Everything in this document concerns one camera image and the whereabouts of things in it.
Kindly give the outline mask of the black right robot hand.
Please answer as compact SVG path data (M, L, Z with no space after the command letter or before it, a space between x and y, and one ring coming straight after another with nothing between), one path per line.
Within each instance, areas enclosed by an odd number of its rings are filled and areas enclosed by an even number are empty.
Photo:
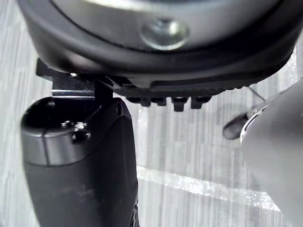
M278 72L303 29L300 0L20 0L52 95L21 120L43 227L137 227L128 100L200 109Z

